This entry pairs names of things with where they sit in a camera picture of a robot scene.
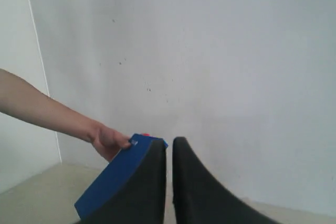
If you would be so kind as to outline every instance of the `blue object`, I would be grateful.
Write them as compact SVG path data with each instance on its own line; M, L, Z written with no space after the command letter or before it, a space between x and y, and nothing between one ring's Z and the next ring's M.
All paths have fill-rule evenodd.
M76 201L75 209L81 219L89 216L112 198L133 175L146 155L152 141L160 138L134 134L130 139L132 146L121 150L111 163Z

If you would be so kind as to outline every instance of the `floor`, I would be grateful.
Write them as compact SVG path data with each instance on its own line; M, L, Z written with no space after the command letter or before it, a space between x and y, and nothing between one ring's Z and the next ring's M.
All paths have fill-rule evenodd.
M78 220L74 202L101 171L60 164L0 195L1 224L60 224ZM250 202L283 224L330 224L336 218ZM172 190L167 188L165 224L175 224Z

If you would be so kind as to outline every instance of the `hand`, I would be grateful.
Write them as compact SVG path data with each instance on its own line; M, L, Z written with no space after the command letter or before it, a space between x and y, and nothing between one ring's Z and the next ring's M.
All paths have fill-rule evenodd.
M92 141L92 145L103 158L111 162L120 149L126 149L131 146L128 142L129 139L128 136L101 125Z

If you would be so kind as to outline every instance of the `white wall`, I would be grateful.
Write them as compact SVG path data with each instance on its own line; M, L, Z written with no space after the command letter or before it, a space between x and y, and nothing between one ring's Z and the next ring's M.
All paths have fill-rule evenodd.
M0 0L0 68L47 93L28 0ZM0 113L0 193L60 162L55 133Z
M31 3L54 98L128 134L187 136L238 196L336 215L334 0ZM105 165L59 140L64 161Z

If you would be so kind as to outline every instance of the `human arm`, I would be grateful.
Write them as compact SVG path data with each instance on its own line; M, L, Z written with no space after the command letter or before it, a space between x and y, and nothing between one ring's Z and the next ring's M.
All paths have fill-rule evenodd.
M0 69L0 112L91 143L110 161L128 137L44 95L22 78Z

